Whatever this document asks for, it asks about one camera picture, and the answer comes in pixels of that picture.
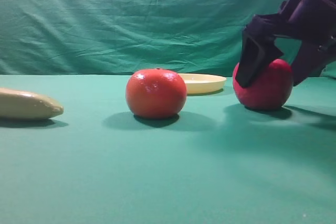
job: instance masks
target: plastic fruit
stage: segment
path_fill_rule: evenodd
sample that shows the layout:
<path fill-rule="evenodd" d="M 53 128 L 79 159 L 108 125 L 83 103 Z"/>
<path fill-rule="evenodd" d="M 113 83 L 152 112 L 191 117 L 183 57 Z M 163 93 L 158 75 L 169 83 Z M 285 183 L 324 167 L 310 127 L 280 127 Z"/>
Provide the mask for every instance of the plastic fruit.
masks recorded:
<path fill-rule="evenodd" d="M 233 88 L 241 104 L 253 110 L 277 110 L 288 100 L 293 88 L 290 65 L 276 59 L 247 88 L 236 81 L 239 64 L 233 72 Z"/>
<path fill-rule="evenodd" d="M 171 70 L 155 68 L 135 72 L 126 86 L 126 101 L 134 115 L 164 119 L 177 115 L 187 98 L 182 77 Z"/>

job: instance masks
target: wrinkled fabric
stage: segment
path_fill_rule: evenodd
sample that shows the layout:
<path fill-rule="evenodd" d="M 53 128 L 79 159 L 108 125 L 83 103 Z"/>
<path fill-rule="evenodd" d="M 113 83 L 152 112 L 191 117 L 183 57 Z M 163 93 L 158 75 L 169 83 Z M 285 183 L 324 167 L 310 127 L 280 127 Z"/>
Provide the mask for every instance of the wrinkled fabric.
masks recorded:
<path fill-rule="evenodd" d="M 0 0 L 0 74 L 231 76 L 242 29 L 284 0 Z M 291 62 L 298 43 L 279 40 Z"/>

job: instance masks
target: yellow plate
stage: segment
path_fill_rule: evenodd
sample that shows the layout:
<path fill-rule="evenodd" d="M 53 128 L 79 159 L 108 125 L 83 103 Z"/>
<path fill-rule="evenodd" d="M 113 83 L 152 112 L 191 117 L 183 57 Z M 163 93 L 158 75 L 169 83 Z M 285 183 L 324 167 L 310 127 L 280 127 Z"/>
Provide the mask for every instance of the yellow plate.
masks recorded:
<path fill-rule="evenodd" d="M 188 94 L 204 94 L 218 91 L 223 88 L 225 77 L 213 76 L 211 74 L 180 73 L 186 86 Z"/>

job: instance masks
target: green cloth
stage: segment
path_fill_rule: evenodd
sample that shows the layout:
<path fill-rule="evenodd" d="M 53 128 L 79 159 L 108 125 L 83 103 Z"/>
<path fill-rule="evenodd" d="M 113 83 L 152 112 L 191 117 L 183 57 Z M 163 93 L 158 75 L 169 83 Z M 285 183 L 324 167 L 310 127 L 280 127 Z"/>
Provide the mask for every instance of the green cloth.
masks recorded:
<path fill-rule="evenodd" d="M 310 78 L 285 108 L 189 96 L 180 118 L 137 121 L 127 76 L 0 76 L 65 113 L 0 122 L 3 224 L 333 224 L 336 82 Z"/>
<path fill-rule="evenodd" d="M 244 26 L 282 1 L 0 0 L 0 73 L 231 76 Z M 291 62 L 298 43 L 278 44 Z"/>

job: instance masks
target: apple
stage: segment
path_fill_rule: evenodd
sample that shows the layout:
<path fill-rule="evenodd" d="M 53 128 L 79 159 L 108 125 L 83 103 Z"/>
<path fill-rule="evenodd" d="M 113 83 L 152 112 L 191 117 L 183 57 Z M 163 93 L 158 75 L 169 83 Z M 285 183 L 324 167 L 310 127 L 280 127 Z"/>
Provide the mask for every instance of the apple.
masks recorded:
<path fill-rule="evenodd" d="M 187 98 L 182 77 L 162 68 L 135 72 L 126 86 L 126 101 L 134 115 L 146 119 L 165 119 L 177 115 Z"/>
<path fill-rule="evenodd" d="M 242 88 L 236 81 L 239 63 L 233 72 L 233 88 L 240 103 L 253 110 L 277 110 L 288 100 L 293 77 L 290 65 L 276 59 L 247 88 Z"/>

